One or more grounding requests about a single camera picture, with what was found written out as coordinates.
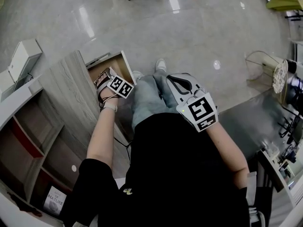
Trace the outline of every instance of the forearm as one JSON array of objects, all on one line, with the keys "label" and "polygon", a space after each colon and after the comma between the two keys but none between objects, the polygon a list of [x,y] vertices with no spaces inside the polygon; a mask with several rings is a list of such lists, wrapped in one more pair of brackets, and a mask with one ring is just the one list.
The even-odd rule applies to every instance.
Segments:
[{"label": "forearm", "polygon": [[247,187],[249,168],[245,156],[220,123],[206,129],[224,163],[234,173],[234,183],[240,189]]},{"label": "forearm", "polygon": [[87,151],[87,158],[102,161],[112,168],[114,148],[115,112],[110,108],[101,111]]}]

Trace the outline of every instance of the t-shirt sleeve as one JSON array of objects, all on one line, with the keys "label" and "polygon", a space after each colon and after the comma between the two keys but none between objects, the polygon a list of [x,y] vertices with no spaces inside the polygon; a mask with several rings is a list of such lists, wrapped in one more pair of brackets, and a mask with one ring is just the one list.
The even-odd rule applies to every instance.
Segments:
[{"label": "t-shirt sleeve", "polygon": [[115,202],[118,191],[107,164],[85,159],[79,167],[79,177],[72,193],[65,200],[60,217],[66,227],[72,227],[75,222],[89,226],[98,213],[112,211],[110,205]]}]

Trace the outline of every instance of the shelf compartment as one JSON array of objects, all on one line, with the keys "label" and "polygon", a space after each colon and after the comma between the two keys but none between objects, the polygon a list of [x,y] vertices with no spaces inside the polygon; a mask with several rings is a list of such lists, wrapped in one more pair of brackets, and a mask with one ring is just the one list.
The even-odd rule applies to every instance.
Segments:
[{"label": "shelf compartment", "polygon": [[85,153],[78,152],[79,149],[84,149],[84,146],[63,127],[43,164],[47,172],[70,189],[78,179],[79,167],[85,158]]},{"label": "shelf compartment", "polygon": [[66,195],[71,194],[71,189],[64,186],[64,184],[60,183],[57,179],[54,179],[53,176],[47,171],[41,169],[33,189],[32,197],[30,199],[30,205],[51,215],[52,217],[61,219],[60,216],[52,215],[51,213],[43,209],[45,199],[52,186]]},{"label": "shelf compartment", "polygon": [[0,131],[0,179],[6,189],[28,200],[43,156],[25,136],[18,135],[15,126],[11,119]]},{"label": "shelf compartment", "polygon": [[34,145],[44,153],[51,147],[63,124],[44,91],[28,101],[15,114],[14,119]]}]

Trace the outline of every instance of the watch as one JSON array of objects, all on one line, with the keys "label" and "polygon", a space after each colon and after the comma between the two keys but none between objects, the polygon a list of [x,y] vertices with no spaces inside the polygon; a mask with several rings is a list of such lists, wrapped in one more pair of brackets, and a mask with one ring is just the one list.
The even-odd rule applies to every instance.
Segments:
[{"label": "watch", "polygon": [[113,105],[113,104],[110,104],[108,102],[105,102],[104,106],[103,106],[103,109],[105,108],[111,108],[112,110],[114,110],[115,112],[117,112],[118,110],[118,106],[116,105]]}]

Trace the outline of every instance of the white watch strap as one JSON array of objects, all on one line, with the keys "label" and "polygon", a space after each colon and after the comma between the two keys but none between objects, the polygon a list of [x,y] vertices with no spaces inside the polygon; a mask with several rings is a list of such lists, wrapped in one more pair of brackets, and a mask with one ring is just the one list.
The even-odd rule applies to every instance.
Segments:
[{"label": "white watch strap", "polygon": [[117,112],[118,107],[114,106],[108,102],[105,102],[104,107],[103,108],[111,108],[112,110],[114,110],[115,112]]}]

